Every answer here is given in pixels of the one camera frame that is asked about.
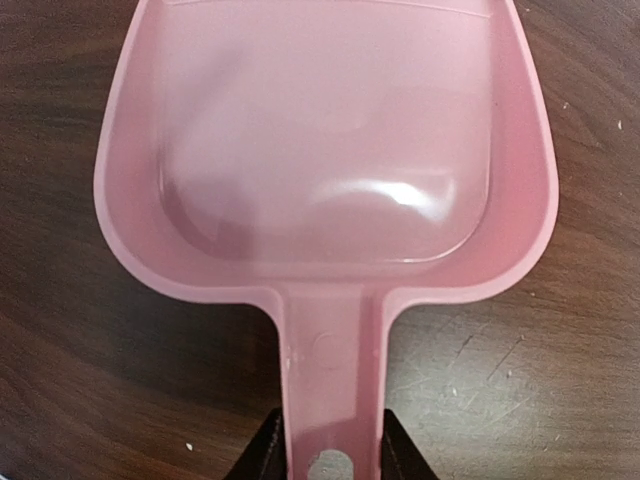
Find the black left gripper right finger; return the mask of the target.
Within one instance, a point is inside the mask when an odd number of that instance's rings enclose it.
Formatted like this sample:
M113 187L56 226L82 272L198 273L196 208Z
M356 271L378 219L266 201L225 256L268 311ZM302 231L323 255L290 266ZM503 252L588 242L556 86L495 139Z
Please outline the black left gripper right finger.
M439 480L398 417L384 411L381 440L382 480Z

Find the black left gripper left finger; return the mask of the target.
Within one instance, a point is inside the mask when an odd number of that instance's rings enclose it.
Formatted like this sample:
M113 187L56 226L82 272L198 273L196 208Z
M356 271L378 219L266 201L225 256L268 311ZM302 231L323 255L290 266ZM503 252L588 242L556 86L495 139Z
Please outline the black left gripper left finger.
M273 409L240 458L227 480L281 480L285 478L285 435L281 408Z

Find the pink plastic dustpan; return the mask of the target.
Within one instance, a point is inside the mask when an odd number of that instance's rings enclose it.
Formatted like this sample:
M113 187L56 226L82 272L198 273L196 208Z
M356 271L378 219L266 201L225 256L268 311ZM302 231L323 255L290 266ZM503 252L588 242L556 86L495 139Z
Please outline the pink plastic dustpan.
M559 182L511 1L141 1L94 201L145 285L270 316L290 478L377 479L394 320L519 282Z

